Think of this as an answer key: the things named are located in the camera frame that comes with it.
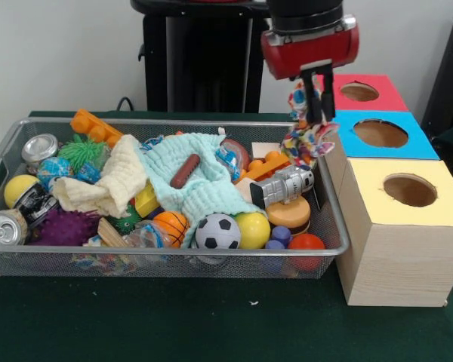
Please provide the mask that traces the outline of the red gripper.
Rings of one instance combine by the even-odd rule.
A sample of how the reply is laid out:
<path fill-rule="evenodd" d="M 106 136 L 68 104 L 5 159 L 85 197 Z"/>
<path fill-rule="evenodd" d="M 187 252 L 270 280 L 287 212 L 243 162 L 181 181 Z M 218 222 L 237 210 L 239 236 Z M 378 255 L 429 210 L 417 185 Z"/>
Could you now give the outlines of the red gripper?
<path fill-rule="evenodd" d="M 280 35 L 272 30 L 260 38 L 263 58 L 277 80 L 300 75 L 304 83 L 308 123 L 321 122 L 322 110 L 327 120 L 335 117 L 332 67 L 353 63 L 359 52 L 359 27 L 352 14 L 343 16 L 341 22 L 320 32 L 302 35 Z M 323 92 L 319 100 L 313 83 L 313 72 L 324 66 Z"/>

